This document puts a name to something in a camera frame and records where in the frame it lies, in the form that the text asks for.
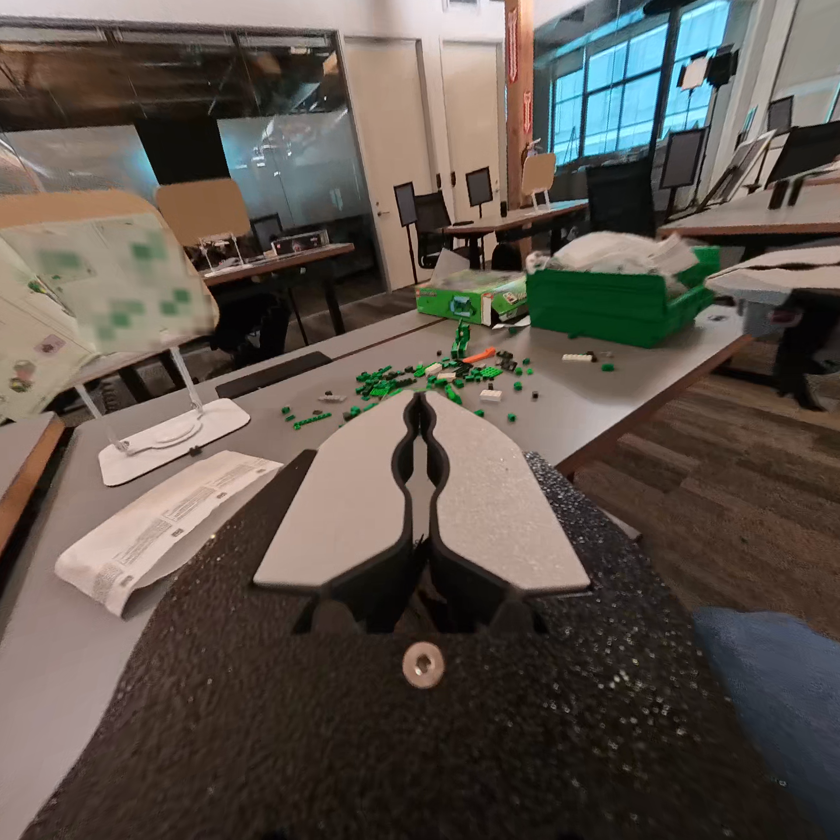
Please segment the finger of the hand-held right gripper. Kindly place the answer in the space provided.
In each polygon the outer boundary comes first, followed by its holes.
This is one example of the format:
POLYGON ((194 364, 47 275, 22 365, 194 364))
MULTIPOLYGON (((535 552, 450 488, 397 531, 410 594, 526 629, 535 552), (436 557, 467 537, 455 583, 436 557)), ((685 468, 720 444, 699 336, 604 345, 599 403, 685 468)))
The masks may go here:
POLYGON ((800 291, 838 295, 839 266, 735 266, 706 279, 715 294, 781 306, 800 291))
POLYGON ((739 268, 823 268, 839 265, 839 245, 806 245, 772 250, 738 264, 739 268))

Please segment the pile of green toy bricks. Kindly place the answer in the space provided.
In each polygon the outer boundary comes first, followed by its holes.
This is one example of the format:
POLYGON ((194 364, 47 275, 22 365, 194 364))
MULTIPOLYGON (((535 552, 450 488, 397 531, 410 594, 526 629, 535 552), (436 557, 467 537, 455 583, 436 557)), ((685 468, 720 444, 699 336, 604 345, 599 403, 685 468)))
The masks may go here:
MULTIPOLYGON (((596 364, 603 372, 614 372, 615 365, 610 361, 600 361, 599 357, 591 351, 595 357, 596 364)), ((374 407, 382 404, 386 399, 397 396, 404 392, 439 392, 446 399, 456 405, 464 405, 464 395, 467 385, 480 386, 479 394, 484 389, 501 390, 497 382, 503 375, 512 375, 512 390, 516 393, 523 392, 524 378, 534 374, 531 359, 526 357, 521 361, 516 360, 509 350, 497 350, 497 355, 492 360, 485 360, 475 365, 460 365, 458 360, 452 360, 449 356, 437 352, 436 361, 430 364, 417 363, 407 365, 403 369, 396 369, 391 365, 384 365, 376 371, 363 371, 359 373, 355 381, 357 386, 353 392, 356 403, 350 405, 342 412, 342 424, 348 424, 352 419, 369 412, 374 407)), ((280 416, 284 422, 291 425, 296 431, 305 426, 333 416, 327 411, 326 404, 313 408, 309 414, 297 416, 292 412, 291 406, 283 406, 280 416)))

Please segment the wooden-top office desk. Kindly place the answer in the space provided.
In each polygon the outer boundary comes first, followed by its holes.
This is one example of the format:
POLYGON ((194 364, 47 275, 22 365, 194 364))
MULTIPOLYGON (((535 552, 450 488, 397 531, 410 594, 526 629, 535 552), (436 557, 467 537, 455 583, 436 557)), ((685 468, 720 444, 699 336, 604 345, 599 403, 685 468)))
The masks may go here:
POLYGON ((208 287, 221 286, 230 282, 240 281, 246 278, 262 277, 269 274, 289 272, 295 268, 304 268, 312 265, 328 263, 328 268, 321 272, 321 286, 325 301, 328 305, 329 316, 333 330, 336 335, 343 335, 347 332, 343 321, 337 290, 335 286, 335 271, 330 261, 341 256, 350 255, 355 251, 352 243, 330 244, 318 248, 300 251, 294 254, 280 255, 274 257, 263 257, 256 261, 246 262, 237 266, 225 268, 211 268, 199 272, 200 277, 208 287))

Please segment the long office desk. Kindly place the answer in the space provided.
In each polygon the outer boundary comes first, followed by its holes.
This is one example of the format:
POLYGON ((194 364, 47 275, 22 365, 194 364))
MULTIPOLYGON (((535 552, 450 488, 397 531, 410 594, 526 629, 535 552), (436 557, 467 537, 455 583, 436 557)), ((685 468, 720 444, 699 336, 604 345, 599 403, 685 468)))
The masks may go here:
POLYGON ((578 199, 509 210, 506 216, 482 217, 476 222, 441 227, 441 235, 461 238, 467 242, 469 267, 481 266, 481 243, 484 237, 494 235, 499 244, 530 239, 534 235, 550 234, 550 249, 558 250, 567 239, 565 229, 585 219, 588 201, 578 199))

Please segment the grey desk with wooden edge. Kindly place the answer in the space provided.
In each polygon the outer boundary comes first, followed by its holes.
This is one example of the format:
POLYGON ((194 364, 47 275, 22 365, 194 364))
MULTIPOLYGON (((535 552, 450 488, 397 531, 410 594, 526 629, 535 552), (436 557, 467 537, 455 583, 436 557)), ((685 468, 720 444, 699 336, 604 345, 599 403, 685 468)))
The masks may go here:
POLYGON ((45 474, 66 427, 55 413, 1 429, 1 553, 45 474))

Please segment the black monitor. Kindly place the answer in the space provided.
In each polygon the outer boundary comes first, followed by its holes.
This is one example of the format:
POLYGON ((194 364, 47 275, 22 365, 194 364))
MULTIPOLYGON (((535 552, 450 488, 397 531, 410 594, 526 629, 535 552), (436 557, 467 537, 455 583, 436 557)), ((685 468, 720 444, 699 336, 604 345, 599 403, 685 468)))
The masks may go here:
POLYGON ((839 155, 839 121, 792 128, 766 185, 831 164, 839 155))

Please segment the white plastic bags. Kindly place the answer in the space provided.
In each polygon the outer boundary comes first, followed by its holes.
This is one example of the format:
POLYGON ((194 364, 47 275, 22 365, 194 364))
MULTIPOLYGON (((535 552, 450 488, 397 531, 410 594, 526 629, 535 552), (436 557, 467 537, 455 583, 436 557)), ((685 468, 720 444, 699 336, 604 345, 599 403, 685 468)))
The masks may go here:
POLYGON ((695 250, 677 235, 653 239, 635 234, 589 233, 571 240, 551 255, 533 252, 525 270, 567 270, 674 277, 699 264, 695 250))

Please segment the green plastic bin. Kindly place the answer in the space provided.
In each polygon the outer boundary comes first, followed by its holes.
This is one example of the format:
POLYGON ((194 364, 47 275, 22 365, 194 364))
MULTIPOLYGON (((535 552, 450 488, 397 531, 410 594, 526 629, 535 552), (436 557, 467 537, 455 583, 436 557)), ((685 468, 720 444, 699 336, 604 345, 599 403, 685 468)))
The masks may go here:
POLYGON ((714 301, 705 280, 721 267, 717 246, 693 248, 698 261, 675 290, 654 272, 614 274, 544 268, 527 276, 531 324, 571 337, 651 349, 689 327, 714 301))

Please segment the white printed paper bag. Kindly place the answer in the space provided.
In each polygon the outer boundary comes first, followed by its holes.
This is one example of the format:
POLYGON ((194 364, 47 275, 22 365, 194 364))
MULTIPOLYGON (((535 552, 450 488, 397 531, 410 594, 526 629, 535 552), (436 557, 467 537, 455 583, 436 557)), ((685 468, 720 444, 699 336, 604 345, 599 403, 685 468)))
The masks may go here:
POLYGON ((223 451, 197 461, 97 526, 57 559, 55 574, 121 617, 131 595, 179 570, 216 511, 282 464, 223 451))

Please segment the instruction booklet on clear stand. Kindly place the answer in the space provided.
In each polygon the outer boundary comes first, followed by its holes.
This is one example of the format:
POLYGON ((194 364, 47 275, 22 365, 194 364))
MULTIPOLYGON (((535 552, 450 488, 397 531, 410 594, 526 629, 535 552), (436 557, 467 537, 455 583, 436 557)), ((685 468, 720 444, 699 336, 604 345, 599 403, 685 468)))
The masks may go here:
MULTIPOLYGON (((115 209, 145 209, 146 207, 152 207, 163 218, 159 211, 143 198, 120 190, 31 193, 31 195, 40 194, 87 195, 92 197, 92 202, 95 203, 96 207, 115 209)), ((8 221, 12 216, 13 210, 15 210, 15 205, 11 203, 13 196, 30 196, 30 194, 2 196, 2 222, 8 221)), ((25 220, 28 221, 30 220, 30 214, 37 214, 37 218, 41 218, 41 214, 47 214, 51 207, 56 207, 59 210, 79 210, 81 209, 81 199, 78 197, 66 201, 59 199, 55 203, 48 203, 43 199, 38 201, 29 199, 26 203, 21 203, 20 206, 24 208, 26 213, 25 220)), ((190 407, 185 413, 165 419, 156 425, 129 436, 118 435, 111 426, 106 426, 109 445, 100 452, 98 461, 101 478, 107 487, 117 487, 144 476, 184 455, 191 452, 194 453, 206 447, 219 438, 239 430, 249 422, 247 412, 236 407, 232 400, 228 398, 218 398, 207 403, 203 402, 202 398, 197 394, 196 386, 186 369, 186 364, 181 354, 181 345, 182 343, 155 354, 116 353, 100 358, 87 364, 74 381, 74 385, 71 388, 77 391, 93 416, 101 417, 102 415, 92 402, 85 385, 92 380, 101 378, 103 373, 101 371, 91 371, 89 367, 99 362, 112 361, 115 356, 120 356, 121 354, 128 355, 128 359, 121 360, 118 364, 120 368, 129 364, 137 356, 146 358, 166 351, 171 356, 175 368, 181 376, 187 390, 190 407)))

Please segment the black office chair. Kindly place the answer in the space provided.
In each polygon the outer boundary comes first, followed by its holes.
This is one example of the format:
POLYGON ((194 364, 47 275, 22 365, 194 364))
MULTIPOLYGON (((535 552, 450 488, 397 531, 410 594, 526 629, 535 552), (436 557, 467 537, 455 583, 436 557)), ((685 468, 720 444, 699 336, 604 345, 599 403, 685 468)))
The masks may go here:
POLYGON ((259 293, 223 299, 217 307, 219 316, 209 346, 225 352, 235 369, 284 354, 291 312, 283 299, 259 293))
POLYGON ((452 222, 441 192, 415 195, 414 205, 416 257, 421 268, 434 269, 444 249, 454 251, 458 256, 469 257, 467 239, 443 233, 443 228, 450 226, 452 222))

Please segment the studio light on stand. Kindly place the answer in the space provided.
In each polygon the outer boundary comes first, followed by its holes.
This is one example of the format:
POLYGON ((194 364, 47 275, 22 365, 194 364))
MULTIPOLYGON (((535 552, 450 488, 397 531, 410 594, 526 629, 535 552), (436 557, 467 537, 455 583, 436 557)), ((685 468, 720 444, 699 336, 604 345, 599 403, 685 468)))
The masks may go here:
POLYGON ((703 84, 708 84, 713 90, 713 96, 710 100, 711 116, 707 118, 707 122, 705 123, 706 138, 701 145, 701 157, 694 181, 694 192, 689 202, 690 206, 694 206, 697 203, 700 179, 707 158, 711 122, 713 121, 717 106, 719 90, 727 85, 730 79, 735 76, 738 70, 738 63, 739 50, 734 49, 732 44, 729 44, 718 47, 711 56, 699 52, 693 54, 689 58, 689 63, 679 69, 676 88, 680 91, 688 91, 688 103, 691 103, 693 91, 700 88, 703 84))

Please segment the tan board book stand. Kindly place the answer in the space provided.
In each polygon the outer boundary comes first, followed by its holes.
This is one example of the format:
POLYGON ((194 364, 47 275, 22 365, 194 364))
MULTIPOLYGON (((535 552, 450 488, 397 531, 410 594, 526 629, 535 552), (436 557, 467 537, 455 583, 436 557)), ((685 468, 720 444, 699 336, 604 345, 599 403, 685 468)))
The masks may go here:
POLYGON ((207 246, 232 243, 237 266, 245 261, 238 238, 250 234, 249 212, 237 183, 231 178, 159 185, 154 200, 187 256, 203 255, 201 269, 214 269, 207 246))
POLYGON ((521 197, 528 198, 531 207, 550 204, 550 189, 556 170, 553 152, 530 154, 522 165, 521 197))

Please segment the glass office partition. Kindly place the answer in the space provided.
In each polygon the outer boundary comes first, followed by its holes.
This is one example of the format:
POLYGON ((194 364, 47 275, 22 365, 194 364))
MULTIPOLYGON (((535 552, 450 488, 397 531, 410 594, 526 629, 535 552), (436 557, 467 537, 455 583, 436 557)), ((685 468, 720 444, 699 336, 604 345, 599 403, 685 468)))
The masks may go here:
POLYGON ((328 30, 2 15, 2 193, 228 176, 258 230, 351 244, 339 288, 386 283, 338 37, 328 30))

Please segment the open instruction booklet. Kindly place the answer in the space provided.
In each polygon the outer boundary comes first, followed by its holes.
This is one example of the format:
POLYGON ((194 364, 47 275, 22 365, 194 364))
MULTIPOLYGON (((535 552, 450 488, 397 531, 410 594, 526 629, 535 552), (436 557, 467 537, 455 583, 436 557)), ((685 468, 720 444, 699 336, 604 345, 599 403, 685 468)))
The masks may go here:
POLYGON ((1 234, 1 416, 41 414, 89 363, 157 354, 211 333, 217 307, 152 208, 72 194, 13 196, 1 234), (21 203, 81 199, 37 218, 21 203))

